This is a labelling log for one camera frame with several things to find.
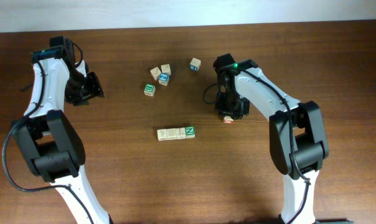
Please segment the red-sided block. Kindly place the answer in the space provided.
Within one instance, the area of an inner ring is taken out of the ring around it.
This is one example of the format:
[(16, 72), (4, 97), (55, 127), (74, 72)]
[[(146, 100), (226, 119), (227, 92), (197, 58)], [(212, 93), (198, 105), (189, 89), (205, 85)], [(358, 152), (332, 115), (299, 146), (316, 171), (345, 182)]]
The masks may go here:
[(176, 132), (177, 132), (176, 128), (166, 129), (167, 140), (175, 140), (177, 138)]
[(223, 117), (223, 122), (227, 123), (227, 124), (233, 124), (234, 123), (234, 119), (232, 119), (230, 116), (224, 116)]

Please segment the green N wooden block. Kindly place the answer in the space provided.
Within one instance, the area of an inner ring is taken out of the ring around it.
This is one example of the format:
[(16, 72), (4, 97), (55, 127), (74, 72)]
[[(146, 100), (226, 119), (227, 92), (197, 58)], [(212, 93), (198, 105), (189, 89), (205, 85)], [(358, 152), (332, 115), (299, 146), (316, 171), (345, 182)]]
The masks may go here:
[(195, 127), (193, 126), (185, 127), (185, 132), (186, 132), (186, 139), (195, 138)]

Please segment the plain wooden block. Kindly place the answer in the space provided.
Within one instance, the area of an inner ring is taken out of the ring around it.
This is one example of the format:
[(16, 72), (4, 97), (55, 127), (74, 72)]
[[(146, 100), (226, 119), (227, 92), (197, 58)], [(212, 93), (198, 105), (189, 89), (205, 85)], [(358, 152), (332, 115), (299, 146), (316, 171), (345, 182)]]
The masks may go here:
[(157, 130), (157, 138), (159, 141), (167, 140), (167, 129), (158, 129)]
[(176, 129), (176, 139), (185, 139), (186, 138), (186, 129), (177, 128)]

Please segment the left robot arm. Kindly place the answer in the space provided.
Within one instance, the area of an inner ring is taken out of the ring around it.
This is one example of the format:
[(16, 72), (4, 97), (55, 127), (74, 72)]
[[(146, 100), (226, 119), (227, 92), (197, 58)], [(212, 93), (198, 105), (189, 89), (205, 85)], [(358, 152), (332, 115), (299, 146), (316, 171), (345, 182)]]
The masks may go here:
[(49, 44), (32, 53), (31, 100), (23, 117), (11, 125), (2, 160), (14, 138), (30, 172), (47, 183), (34, 192), (55, 189), (77, 223), (112, 223), (88, 181), (82, 140), (63, 112), (65, 103), (81, 106), (94, 97), (102, 98), (103, 89), (85, 61), (75, 59), (75, 52), (81, 50), (75, 42), (59, 36)]

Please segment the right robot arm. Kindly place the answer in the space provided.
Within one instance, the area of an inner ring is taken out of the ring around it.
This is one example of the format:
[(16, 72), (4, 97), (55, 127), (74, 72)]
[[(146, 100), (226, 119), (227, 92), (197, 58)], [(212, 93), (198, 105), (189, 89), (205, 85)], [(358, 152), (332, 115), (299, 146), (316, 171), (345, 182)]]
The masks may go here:
[(321, 109), (289, 96), (252, 60), (236, 62), (230, 54), (213, 63), (218, 93), (215, 110), (240, 119), (253, 105), (268, 121), (270, 155), (283, 177), (283, 223), (315, 223), (314, 188), (329, 155)]

